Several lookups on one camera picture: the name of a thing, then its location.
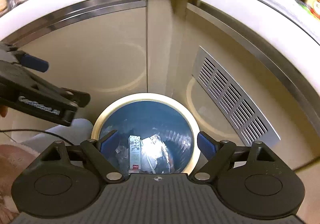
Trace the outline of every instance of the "metal vent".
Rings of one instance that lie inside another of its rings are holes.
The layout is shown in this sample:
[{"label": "metal vent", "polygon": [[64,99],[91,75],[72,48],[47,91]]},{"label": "metal vent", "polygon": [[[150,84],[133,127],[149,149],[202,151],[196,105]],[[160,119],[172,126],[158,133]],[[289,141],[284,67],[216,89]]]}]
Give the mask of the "metal vent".
[{"label": "metal vent", "polygon": [[245,145],[250,146],[255,140],[261,140],[272,146],[280,140],[247,93],[202,47],[193,65],[193,76],[229,120]]}]

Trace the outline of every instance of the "countertop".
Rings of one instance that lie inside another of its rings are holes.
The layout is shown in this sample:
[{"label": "countertop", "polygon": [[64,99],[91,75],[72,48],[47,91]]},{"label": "countertop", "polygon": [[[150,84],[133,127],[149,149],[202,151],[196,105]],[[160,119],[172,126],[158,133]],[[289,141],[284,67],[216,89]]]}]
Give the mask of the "countertop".
[{"label": "countertop", "polygon": [[[29,0],[0,18],[0,40],[85,0]],[[320,26],[294,0],[201,0],[245,24],[284,55],[320,95]]]}]

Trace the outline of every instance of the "metal screw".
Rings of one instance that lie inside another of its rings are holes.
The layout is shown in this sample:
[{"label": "metal screw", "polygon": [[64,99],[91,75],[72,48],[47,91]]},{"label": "metal screw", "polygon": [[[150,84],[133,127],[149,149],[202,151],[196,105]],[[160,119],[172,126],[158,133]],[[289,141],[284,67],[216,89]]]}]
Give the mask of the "metal screw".
[{"label": "metal screw", "polygon": [[199,181],[206,181],[210,178],[210,174],[206,172],[198,172],[195,174],[195,178]]},{"label": "metal screw", "polygon": [[74,103],[74,102],[69,102],[69,105],[71,105],[71,106],[78,106],[76,103]]},{"label": "metal screw", "polygon": [[116,180],[120,180],[122,178],[122,174],[119,172],[110,172],[107,174],[107,179],[111,180],[111,181],[116,181]]}]

